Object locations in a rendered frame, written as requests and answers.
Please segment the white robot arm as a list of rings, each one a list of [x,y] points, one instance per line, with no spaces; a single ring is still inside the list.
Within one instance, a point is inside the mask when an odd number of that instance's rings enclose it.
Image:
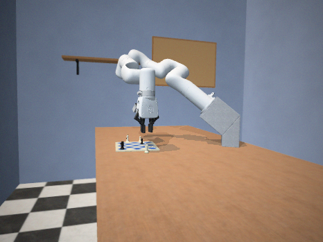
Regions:
[[[139,69],[139,63],[142,69]],[[186,78],[189,70],[183,64],[171,59],[156,63],[137,50],[131,50],[128,55],[119,58],[116,76],[127,84],[139,85],[139,96],[155,96],[155,77],[165,78],[169,87],[177,90],[192,104],[201,110],[201,114],[215,99],[214,93],[205,94],[200,88]]]

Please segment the blue and cream chessboard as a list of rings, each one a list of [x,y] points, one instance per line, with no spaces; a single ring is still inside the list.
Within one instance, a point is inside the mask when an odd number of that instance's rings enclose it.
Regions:
[[[145,145],[148,144],[148,151],[159,150],[153,141],[128,141],[124,142],[124,149],[121,150],[121,142],[116,142],[116,152],[132,152],[132,151],[146,151]]]

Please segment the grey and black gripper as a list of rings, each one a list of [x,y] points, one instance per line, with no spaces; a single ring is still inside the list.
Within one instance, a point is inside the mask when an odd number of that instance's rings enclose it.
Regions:
[[[140,118],[140,119],[139,119]],[[158,104],[155,96],[140,96],[137,100],[137,113],[135,120],[141,124],[141,132],[146,133],[145,119],[149,119],[148,132],[153,131],[153,124],[159,118]]]

